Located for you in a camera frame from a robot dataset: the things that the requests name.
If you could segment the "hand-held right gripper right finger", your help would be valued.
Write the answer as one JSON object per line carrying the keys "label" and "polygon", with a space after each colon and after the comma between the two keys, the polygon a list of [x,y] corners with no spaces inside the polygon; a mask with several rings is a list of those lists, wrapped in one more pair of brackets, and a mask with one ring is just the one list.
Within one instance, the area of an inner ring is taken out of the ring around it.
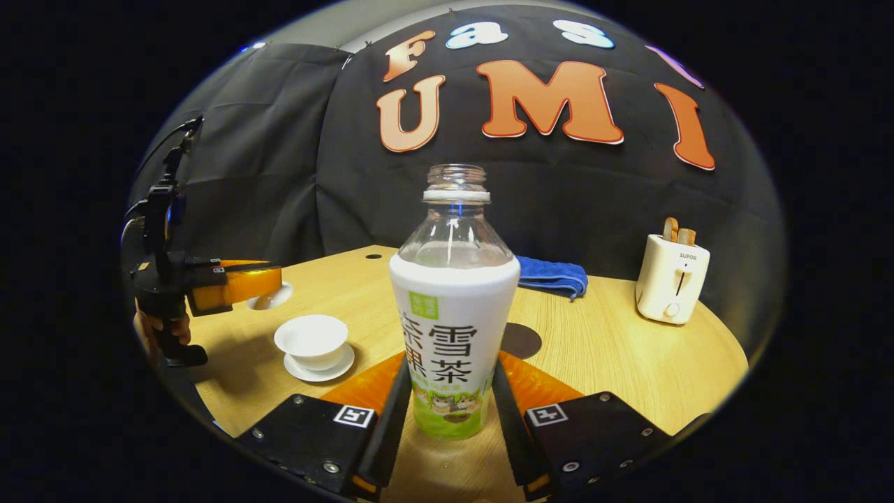
{"label": "hand-held right gripper right finger", "polygon": [[653,459],[673,439],[610,391],[585,395],[501,351],[492,391],[526,500],[574,500]]}

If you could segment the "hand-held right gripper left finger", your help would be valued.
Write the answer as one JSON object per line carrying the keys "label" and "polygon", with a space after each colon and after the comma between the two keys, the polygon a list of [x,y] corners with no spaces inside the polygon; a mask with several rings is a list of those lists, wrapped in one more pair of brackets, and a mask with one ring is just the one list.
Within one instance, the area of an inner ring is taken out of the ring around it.
{"label": "hand-held right gripper left finger", "polygon": [[293,394],[236,442],[333,500],[379,500],[392,480],[411,377],[397,353],[323,397]]}

